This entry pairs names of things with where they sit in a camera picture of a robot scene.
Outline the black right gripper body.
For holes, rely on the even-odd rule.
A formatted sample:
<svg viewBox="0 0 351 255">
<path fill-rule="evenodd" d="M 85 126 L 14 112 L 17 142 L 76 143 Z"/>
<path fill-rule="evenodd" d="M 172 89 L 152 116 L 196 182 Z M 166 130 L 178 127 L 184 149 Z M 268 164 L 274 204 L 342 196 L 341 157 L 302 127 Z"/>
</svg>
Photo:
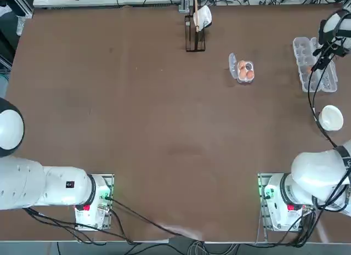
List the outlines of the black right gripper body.
<svg viewBox="0 0 351 255">
<path fill-rule="evenodd" d="M 347 48 L 344 47 L 346 39 L 336 39 L 333 42 L 327 43 L 325 56 L 330 58 L 332 55 L 344 57 L 347 55 Z"/>
</svg>

